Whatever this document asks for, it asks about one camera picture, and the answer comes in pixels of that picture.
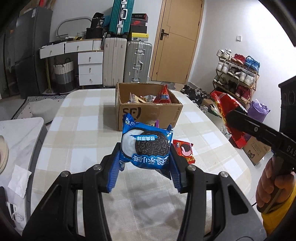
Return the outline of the person's right hand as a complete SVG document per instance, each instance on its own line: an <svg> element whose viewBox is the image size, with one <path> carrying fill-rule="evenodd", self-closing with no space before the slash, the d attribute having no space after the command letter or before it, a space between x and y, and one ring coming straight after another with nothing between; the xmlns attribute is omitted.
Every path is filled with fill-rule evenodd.
<svg viewBox="0 0 296 241"><path fill-rule="evenodd" d="M280 194L274 202L274 205L282 204L287 201L288 197L291 196L292 191L294 190L295 173L292 172L287 175L277 176L274 179L272 178L275 161L276 157L273 155L273 157L267 162L258 182L255 194L257 208L263 208L271 201L271 194L276 187L280 190Z"/></svg>

